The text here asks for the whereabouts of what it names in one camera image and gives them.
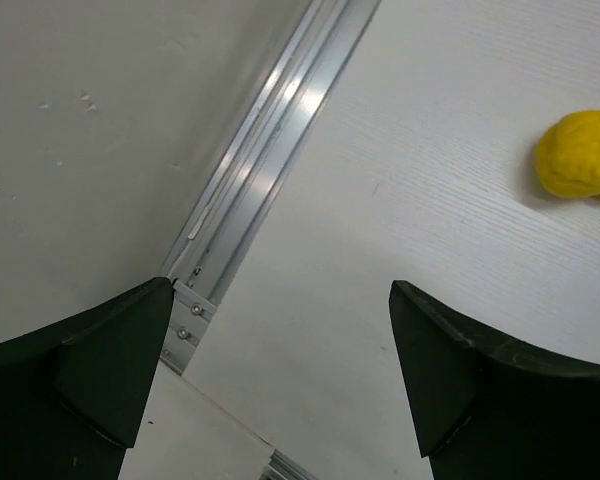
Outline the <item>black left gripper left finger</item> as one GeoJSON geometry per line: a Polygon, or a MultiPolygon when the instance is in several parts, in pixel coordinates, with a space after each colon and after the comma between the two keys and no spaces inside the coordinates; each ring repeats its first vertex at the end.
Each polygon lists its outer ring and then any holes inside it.
{"type": "Polygon", "coordinates": [[[162,352],[173,287],[153,278],[0,343],[0,479],[116,479],[162,352]]]}

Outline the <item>yellow fake lemon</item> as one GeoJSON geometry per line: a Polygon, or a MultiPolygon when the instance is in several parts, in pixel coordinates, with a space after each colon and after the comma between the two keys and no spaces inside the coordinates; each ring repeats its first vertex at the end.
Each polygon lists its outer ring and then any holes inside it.
{"type": "Polygon", "coordinates": [[[600,197],[600,110],[566,115],[533,151],[542,187],[562,199],[600,197]]]}

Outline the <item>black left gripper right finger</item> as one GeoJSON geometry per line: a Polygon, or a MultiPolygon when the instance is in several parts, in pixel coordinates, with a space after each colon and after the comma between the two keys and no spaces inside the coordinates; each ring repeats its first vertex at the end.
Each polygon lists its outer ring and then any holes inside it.
{"type": "Polygon", "coordinates": [[[406,281],[389,296],[416,438],[437,479],[600,479],[600,365],[531,345],[406,281]]]}

